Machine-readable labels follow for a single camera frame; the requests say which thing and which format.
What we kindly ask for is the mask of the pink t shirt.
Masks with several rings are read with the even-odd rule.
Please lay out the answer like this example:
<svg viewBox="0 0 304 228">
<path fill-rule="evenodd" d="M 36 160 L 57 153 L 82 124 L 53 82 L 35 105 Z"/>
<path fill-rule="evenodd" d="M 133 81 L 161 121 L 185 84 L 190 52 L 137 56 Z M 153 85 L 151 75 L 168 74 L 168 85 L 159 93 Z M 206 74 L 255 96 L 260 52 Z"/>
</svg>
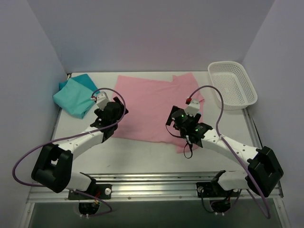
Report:
<svg viewBox="0 0 304 228">
<path fill-rule="evenodd" d="M 129 113 L 118 124 L 115 138 L 139 140 L 152 143 L 169 143 L 182 153 L 185 141 L 176 138 L 178 132 L 165 124 L 172 107 L 185 109 L 185 101 L 199 87 L 192 73 L 172 76 L 172 81 L 143 79 L 119 75 L 115 91 L 126 103 Z"/>
</svg>

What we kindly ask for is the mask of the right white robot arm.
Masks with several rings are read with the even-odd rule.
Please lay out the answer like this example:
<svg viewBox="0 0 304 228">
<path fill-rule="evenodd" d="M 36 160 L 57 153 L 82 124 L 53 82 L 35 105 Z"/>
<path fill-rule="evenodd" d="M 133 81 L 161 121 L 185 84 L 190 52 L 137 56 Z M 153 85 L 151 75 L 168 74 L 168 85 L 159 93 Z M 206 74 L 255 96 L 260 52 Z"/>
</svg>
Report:
<svg viewBox="0 0 304 228">
<path fill-rule="evenodd" d="M 200 117 L 200 114 L 189 116 L 183 109 L 173 106 L 166 125 L 179 131 L 179 137 L 187 146 L 197 145 L 215 151 L 242 166 L 243 171 L 220 171 L 211 181 L 212 193 L 222 196 L 230 190 L 246 189 L 267 198 L 284 174 L 274 151 L 266 146 L 259 149 L 218 135 L 214 128 L 200 123 Z"/>
</svg>

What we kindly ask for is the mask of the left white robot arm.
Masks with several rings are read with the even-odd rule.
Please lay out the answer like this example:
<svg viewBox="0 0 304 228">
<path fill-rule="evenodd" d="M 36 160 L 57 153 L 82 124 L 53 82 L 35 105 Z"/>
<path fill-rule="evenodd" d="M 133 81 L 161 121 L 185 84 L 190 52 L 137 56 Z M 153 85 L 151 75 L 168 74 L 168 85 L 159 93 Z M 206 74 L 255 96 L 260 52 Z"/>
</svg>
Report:
<svg viewBox="0 0 304 228">
<path fill-rule="evenodd" d="M 97 98 L 94 113 L 96 120 L 80 136 L 42 147 L 31 173 L 33 180 L 60 193 L 64 189 L 78 190 L 84 199 L 91 199 L 97 192 L 96 180 L 84 173 L 72 171 L 73 161 L 92 147 L 104 143 L 118 128 L 118 121 L 128 113 L 123 99 L 109 101 L 103 95 Z"/>
</svg>

